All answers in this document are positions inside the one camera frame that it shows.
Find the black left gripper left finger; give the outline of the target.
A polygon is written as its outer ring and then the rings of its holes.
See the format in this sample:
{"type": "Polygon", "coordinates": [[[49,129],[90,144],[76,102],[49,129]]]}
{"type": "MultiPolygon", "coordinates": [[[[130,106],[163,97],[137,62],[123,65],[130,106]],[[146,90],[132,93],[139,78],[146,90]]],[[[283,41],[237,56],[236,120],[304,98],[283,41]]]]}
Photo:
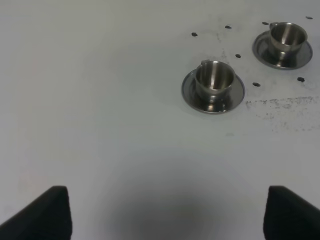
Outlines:
{"type": "Polygon", "coordinates": [[[2,240],[70,240],[73,222],[66,186],[52,186],[0,225],[2,240]]]}

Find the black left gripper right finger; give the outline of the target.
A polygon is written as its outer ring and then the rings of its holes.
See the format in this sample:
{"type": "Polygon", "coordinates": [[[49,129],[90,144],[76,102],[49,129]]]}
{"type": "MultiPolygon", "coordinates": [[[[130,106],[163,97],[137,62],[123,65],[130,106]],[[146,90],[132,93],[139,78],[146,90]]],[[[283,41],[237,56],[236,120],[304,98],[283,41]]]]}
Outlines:
{"type": "Polygon", "coordinates": [[[320,210],[285,186],[270,186],[263,234],[266,240],[318,240],[320,210]]]}

